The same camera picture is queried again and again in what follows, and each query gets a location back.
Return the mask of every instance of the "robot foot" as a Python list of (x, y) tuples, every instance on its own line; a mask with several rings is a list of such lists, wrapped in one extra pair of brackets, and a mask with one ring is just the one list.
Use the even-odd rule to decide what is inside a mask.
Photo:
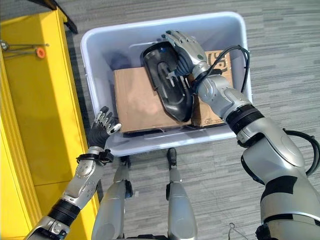
[(121, 156), (120, 161), (124, 166), (128, 166), (128, 169), (131, 167), (130, 156)]
[(169, 170), (171, 170), (172, 166), (177, 166), (177, 150), (174, 147), (168, 149), (166, 158), (168, 159)]

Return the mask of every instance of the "white plastic bin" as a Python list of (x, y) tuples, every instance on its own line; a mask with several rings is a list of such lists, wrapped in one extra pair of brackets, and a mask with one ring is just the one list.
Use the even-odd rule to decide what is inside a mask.
[[(82, 37), (81, 53), (94, 113), (108, 106), (117, 115), (113, 70), (141, 67), (141, 53), (160, 40), (167, 30), (194, 36), (205, 51), (223, 50), (231, 45), (247, 48), (246, 26), (234, 12), (218, 12), (99, 27)], [(233, 85), (240, 90), (245, 61), (240, 51), (230, 54)], [(245, 94), (252, 101), (250, 75)], [(124, 137), (111, 136), (107, 147), (115, 156), (124, 156), (169, 147), (234, 137), (227, 125), (203, 129), (175, 128), (166, 132)]]

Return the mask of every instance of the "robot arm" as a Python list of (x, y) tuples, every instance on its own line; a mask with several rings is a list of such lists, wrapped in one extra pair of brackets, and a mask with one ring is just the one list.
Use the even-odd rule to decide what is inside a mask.
[(108, 110), (107, 107), (103, 107), (94, 119), (88, 136), (90, 148), (86, 154), (77, 157), (78, 166), (74, 177), (61, 198), (48, 215), (38, 222), (26, 240), (64, 239), (81, 209), (95, 194), (104, 165), (113, 160), (110, 150), (104, 150), (105, 143), (108, 137), (121, 127), (119, 123), (114, 125), (112, 113), (107, 114)]
[(193, 74), (195, 93), (229, 125), (238, 144), (247, 148), (241, 157), (245, 171), (265, 185), (258, 239), (319, 239), (320, 195), (307, 178), (298, 147), (245, 95), (229, 86), (223, 76), (210, 74), (204, 51), (199, 50), (200, 45), (192, 37), (172, 30), (163, 37), (177, 51), (178, 65), (188, 65), (183, 66), (187, 71), (182, 73)]

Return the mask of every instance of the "brown cardboard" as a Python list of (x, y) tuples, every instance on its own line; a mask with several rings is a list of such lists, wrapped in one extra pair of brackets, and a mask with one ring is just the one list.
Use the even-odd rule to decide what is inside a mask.
[[(206, 51), (205, 54), (208, 59), (208, 64), (212, 65), (216, 58), (222, 51)], [(229, 84), (233, 87), (232, 82), (232, 71), (231, 71), (231, 60), (230, 54), (227, 53), (224, 58), (215, 66), (215, 69), (222, 70), (222, 76), (224, 76)], [(188, 76), (188, 81), (192, 82), (194, 79), (192, 75)], [(222, 124), (223, 121), (218, 117), (212, 110), (211, 107), (204, 103), (199, 97), (194, 98), (193, 112), (191, 116), (191, 122), (194, 126), (210, 126), (215, 124)]]
[(178, 122), (166, 114), (144, 67), (115, 70), (114, 87), (123, 133), (191, 124), (191, 120)]

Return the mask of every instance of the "black wire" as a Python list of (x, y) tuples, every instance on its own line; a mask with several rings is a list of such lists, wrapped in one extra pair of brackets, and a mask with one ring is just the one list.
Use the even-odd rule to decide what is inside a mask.
[(244, 79), (243, 79), (243, 83), (242, 83), (242, 87), (241, 87), (241, 93), (244, 92), (245, 87), (246, 87), (246, 83), (247, 83), (247, 79), (248, 79), (248, 73), (249, 73), (249, 65), (250, 65), (250, 53), (247, 49), (243, 48), (240, 45), (234, 45), (234, 46), (230, 46), (227, 49), (225, 49), (223, 52), (221, 52), (219, 54), (219, 56), (216, 58), (216, 60), (214, 61), (214, 63), (209, 67), (208, 72), (206, 73), (206, 75), (200, 80), (204, 80), (206, 79), (206, 77), (208, 77), (211, 73), (211, 71), (214, 69), (214, 67), (217, 65), (217, 63), (230, 51), (232, 50), (240, 50), (244, 56), (244, 60), (245, 60), (245, 72), (244, 72)]
[(305, 172), (305, 174), (307, 176), (310, 176), (320, 166), (320, 145), (319, 145), (318, 141), (315, 139), (314, 136), (310, 136), (310, 135), (305, 134), (300, 131), (291, 131), (291, 130), (286, 130), (286, 129), (283, 129), (283, 131), (288, 135), (303, 138), (311, 144), (311, 146), (313, 148), (313, 161), (312, 161), (312, 165), (310, 166), (308, 171)]

